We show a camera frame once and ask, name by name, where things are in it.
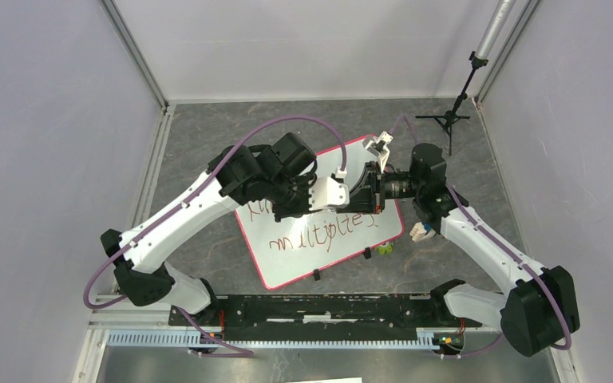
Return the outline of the whiteboard with pink frame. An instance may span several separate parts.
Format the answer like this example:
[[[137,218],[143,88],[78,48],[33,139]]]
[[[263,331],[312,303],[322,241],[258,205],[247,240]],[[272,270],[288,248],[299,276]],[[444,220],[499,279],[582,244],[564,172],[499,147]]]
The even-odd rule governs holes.
[[[321,211],[275,222],[271,203],[250,202],[235,210],[263,286],[276,290],[334,264],[393,241],[405,231],[398,202],[382,213]]]

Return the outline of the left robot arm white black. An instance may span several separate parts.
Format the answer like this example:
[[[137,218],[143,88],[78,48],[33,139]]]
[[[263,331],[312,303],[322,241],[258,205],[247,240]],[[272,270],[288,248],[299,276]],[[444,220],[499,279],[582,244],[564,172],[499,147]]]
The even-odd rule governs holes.
[[[268,200],[279,218],[312,210],[316,154],[294,133],[274,144],[225,148],[188,191],[134,228],[108,229],[101,244],[113,268],[120,300],[134,306],[164,302],[184,309],[200,325],[213,323],[219,304],[209,283],[168,264],[169,256],[209,223],[249,202]]]

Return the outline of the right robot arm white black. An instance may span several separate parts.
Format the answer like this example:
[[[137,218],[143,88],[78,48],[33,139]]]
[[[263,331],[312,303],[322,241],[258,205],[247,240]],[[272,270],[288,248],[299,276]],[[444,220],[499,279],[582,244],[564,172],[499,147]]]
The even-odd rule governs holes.
[[[454,279],[432,290],[429,316],[440,326],[471,319],[500,332],[515,351],[531,357],[569,350],[580,328],[575,283],[562,266],[546,267],[497,234],[449,185],[447,163],[434,144],[416,144],[406,171],[386,169],[390,140],[364,140],[375,159],[364,164],[347,210],[379,213],[389,199],[409,199],[425,231],[466,253],[499,287],[492,293]]]

